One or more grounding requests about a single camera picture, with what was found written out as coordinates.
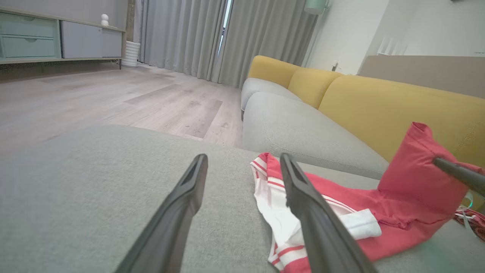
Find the yellow cushion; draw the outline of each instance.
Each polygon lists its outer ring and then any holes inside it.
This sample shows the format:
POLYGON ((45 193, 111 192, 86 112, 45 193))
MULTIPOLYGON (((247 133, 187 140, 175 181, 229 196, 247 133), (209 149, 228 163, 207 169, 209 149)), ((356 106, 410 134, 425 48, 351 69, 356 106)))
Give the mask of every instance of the yellow cushion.
POLYGON ((255 56, 249 68, 248 78, 258 78, 288 88, 291 77, 299 66, 265 56, 255 56))
POLYGON ((409 125, 422 122, 462 162, 485 167, 485 100, 416 85, 338 77, 319 111, 390 161, 409 125))
POLYGON ((313 68, 300 68, 291 78, 288 90, 297 95, 304 103, 318 108, 323 95, 334 79, 342 74, 313 68))

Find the wooden floor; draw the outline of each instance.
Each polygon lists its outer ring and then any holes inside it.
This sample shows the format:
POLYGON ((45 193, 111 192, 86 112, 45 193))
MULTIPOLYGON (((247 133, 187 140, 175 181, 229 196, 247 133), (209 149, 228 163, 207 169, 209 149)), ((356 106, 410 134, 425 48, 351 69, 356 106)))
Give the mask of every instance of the wooden floor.
POLYGON ((240 147, 241 91, 147 65, 0 82, 0 155, 102 124, 240 147))

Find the sofa cushion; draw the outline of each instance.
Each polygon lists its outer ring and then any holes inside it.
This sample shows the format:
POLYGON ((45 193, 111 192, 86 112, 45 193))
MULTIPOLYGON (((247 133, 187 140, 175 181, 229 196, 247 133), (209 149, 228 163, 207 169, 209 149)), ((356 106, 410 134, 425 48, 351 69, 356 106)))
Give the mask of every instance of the sofa cushion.
POLYGON ((319 110, 386 160, 409 125, 421 122, 456 159, 485 168, 485 99, 346 75, 332 82, 319 110))
MULTIPOLYGON (((276 272, 271 230, 258 212, 249 162, 258 153, 127 126, 71 132, 0 159, 0 272, 114 272, 182 176, 206 153, 202 206, 181 272, 276 272)), ((350 188, 377 180, 307 164, 350 188)), ((375 263, 380 272, 481 272, 485 244, 460 224, 375 263)))
POLYGON ((241 92, 241 110, 244 111, 248 99, 257 92, 267 92, 277 94, 292 100, 301 101, 295 94, 281 85, 257 78, 247 78, 242 86, 241 92))
POLYGON ((318 109, 327 88, 340 76, 343 75, 338 72, 300 68, 293 74, 288 90, 304 103, 318 109))
POLYGON ((303 102, 270 93, 251 96, 242 146, 299 162, 380 179, 388 162, 340 125, 303 102))
POLYGON ((300 69, 299 66, 257 55, 251 62, 247 77, 267 80, 288 88, 291 77, 298 69, 300 69))

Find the red cloth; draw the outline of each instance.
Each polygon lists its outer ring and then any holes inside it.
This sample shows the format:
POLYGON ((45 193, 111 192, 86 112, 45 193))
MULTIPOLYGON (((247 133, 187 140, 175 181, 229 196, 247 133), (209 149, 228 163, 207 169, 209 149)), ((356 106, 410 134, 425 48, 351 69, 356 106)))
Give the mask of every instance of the red cloth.
MULTIPOLYGON (((321 194, 357 211, 366 208, 372 211, 382 235, 357 242, 369 259, 375 261, 428 240, 453 218, 468 188, 436 167, 432 163, 435 157, 482 172, 477 166, 458 162, 433 140, 427 125, 414 122, 377 189, 345 188, 311 173, 307 177, 321 194)), ((265 153, 260 158, 268 164, 268 176, 283 179, 274 157, 265 153)), ((309 272, 308 258, 291 262, 284 271, 309 272)))

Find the mint green drawer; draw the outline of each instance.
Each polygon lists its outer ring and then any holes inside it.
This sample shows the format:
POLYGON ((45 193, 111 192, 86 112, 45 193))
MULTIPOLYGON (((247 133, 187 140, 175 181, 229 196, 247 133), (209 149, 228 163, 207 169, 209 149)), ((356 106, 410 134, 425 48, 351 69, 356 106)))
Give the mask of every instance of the mint green drawer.
POLYGON ((55 37, 56 20, 0 13, 0 34, 55 37))
POLYGON ((54 40, 1 37, 6 58, 55 56, 54 40))

